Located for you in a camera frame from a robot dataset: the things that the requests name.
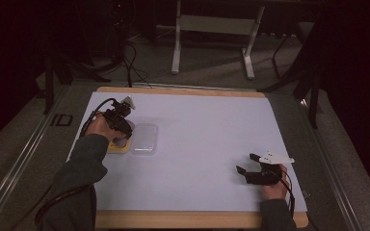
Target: desk leg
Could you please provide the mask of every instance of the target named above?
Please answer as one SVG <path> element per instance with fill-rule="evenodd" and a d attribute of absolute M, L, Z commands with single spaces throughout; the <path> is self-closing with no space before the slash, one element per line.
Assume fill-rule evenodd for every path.
<path fill-rule="evenodd" d="M 256 20 L 254 21 L 253 26 L 251 28 L 251 34 L 250 34 L 248 47 L 242 49 L 243 59 L 244 59 L 245 69 L 246 69 L 246 74 L 248 76 L 248 79 L 254 78 L 253 66 L 251 64 L 251 48 L 253 47 L 254 39 L 257 36 L 257 31 L 260 26 L 260 21 L 264 13 L 264 8 L 265 7 L 260 7 L 257 13 Z"/>
<path fill-rule="evenodd" d="M 175 48 L 173 49 L 172 74 L 179 73 L 181 59 L 181 1 L 176 2 Z"/>

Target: gray carpet floor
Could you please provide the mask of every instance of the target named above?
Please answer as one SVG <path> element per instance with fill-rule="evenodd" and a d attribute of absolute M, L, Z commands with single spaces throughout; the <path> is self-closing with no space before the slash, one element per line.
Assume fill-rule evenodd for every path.
<path fill-rule="evenodd" d="M 130 71 L 136 88 L 203 88 L 255 90 L 276 81 L 270 58 L 280 39 L 260 36 L 252 50 L 255 79 L 248 80 L 241 48 L 246 38 L 219 37 L 200 42 L 198 35 L 183 35 L 180 72 L 171 74 L 173 36 L 161 32 L 157 44 L 141 35 L 130 35 L 125 56 L 133 62 Z M 290 38 L 277 54 L 278 70 L 284 72 L 301 48 Z M 97 59 L 96 64 L 106 61 Z M 22 174 L 13 181 L 12 193 L 1 201 L 0 230 L 9 230 L 50 185 L 53 174 L 65 162 L 87 103 L 99 86 L 126 86 L 124 65 L 100 73 L 109 84 L 96 83 L 78 72 L 71 86 L 56 84 L 58 102 L 43 115 L 44 100 L 34 98 L 0 133 L 0 185 L 20 155 L 29 155 Z M 305 194 L 312 224 L 302 230 L 370 230 L 370 179 L 357 153 L 321 90 L 317 112 L 318 129 L 309 126 L 307 107 L 294 99 L 291 83 L 266 94 L 274 109 L 287 151 L 295 158 L 295 170 Z M 56 126 L 55 115 L 73 116 L 70 126 Z M 36 135 L 36 129 L 42 133 Z M 33 150 L 25 153 L 25 147 Z M 35 230 L 33 216 L 17 230 Z"/>

